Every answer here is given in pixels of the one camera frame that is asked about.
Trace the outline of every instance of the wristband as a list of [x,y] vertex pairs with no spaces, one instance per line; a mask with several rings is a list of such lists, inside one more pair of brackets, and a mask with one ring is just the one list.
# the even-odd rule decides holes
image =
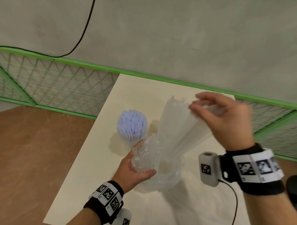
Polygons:
[[228,182],[236,181],[243,192],[251,195],[276,195],[283,193],[284,176],[271,149],[259,144],[239,150],[226,151],[220,156],[222,176]]
[[84,208],[92,209],[100,218],[101,224],[112,224],[123,207],[123,195],[124,191],[120,185],[110,180],[104,182],[92,193]]

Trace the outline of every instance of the cable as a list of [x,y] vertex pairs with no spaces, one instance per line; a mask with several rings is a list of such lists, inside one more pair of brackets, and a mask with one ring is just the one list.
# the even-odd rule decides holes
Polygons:
[[224,183],[224,184],[227,184],[227,185],[233,190],[233,192],[234,192],[234,194],[235,194],[235,197],[236,197],[236,208],[235,208],[235,214],[234,214],[234,218],[233,218],[233,222],[232,222],[232,225],[234,225],[235,218],[236,218],[236,214],[237,214],[237,208],[238,208],[238,198],[237,198],[236,192],[235,192],[235,190],[233,189],[233,187],[231,187],[231,185],[229,185],[228,183],[226,183],[226,182],[224,182],[224,181],[222,181],[222,180],[220,180],[220,179],[218,179],[218,181],[219,181],[219,182],[222,182],[222,183]]
[[0,45],[0,47],[20,49],[20,50],[24,50],[24,51],[28,51],[28,52],[33,52],[33,53],[36,53],[36,54],[39,54],[39,55],[42,55],[42,56],[48,56],[48,57],[52,57],[52,58],[61,58],[61,57],[70,55],[70,54],[76,49],[76,47],[79,45],[79,43],[80,43],[81,40],[83,39],[83,36],[85,35],[85,32],[86,32],[86,30],[87,30],[87,27],[88,27],[88,25],[89,25],[89,22],[90,22],[90,19],[91,19],[91,16],[92,16],[92,12],[93,12],[93,8],[94,8],[94,5],[95,5],[95,1],[96,1],[96,0],[93,0],[92,6],[91,6],[91,10],[90,10],[90,13],[89,13],[89,17],[88,17],[87,23],[86,23],[86,25],[85,25],[85,28],[84,28],[84,30],[83,30],[83,34],[81,35],[81,37],[80,37],[79,41],[77,42],[77,44],[75,45],[75,47],[74,47],[69,53],[67,53],[67,54],[65,54],[65,55],[61,55],[61,56],[50,56],[50,55],[46,55],[46,54],[39,53],[39,52],[34,52],[34,51],[31,51],[31,50],[27,50],[27,49],[19,48],[19,47],[3,46],[3,45]]

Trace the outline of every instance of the hand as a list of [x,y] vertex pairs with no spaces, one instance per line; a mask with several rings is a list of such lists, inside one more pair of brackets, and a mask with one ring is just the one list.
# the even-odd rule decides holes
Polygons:
[[[200,100],[193,101],[189,109],[201,117],[212,131],[216,140],[229,151],[242,150],[252,147],[252,109],[244,103],[215,92],[196,94]],[[217,104],[224,108],[224,113],[215,116],[203,105]]]
[[134,156],[132,150],[128,155],[122,159],[118,170],[114,174],[111,180],[117,182],[124,191],[124,194],[132,190],[136,185],[154,176],[157,171],[150,169],[144,173],[137,173],[131,164],[131,159]]

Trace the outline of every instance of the plastic packaging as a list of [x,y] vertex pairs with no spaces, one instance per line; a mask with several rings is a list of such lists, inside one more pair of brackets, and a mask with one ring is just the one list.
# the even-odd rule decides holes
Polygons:
[[[132,166],[137,172],[156,169],[157,174],[141,183],[145,190],[170,188],[181,179],[182,155],[211,136],[205,122],[188,109],[189,104],[171,97],[159,121],[158,134],[133,148]],[[216,106],[208,107],[220,114]]]
[[117,132],[119,137],[131,148],[145,138],[147,119],[144,114],[136,110],[123,111],[118,118]]

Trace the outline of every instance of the wooden floor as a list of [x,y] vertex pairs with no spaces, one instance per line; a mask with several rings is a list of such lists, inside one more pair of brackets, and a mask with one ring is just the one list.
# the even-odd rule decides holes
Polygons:
[[[94,120],[20,106],[0,112],[0,224],[41,225]],[[279,160],[287,178],[297,163]]]

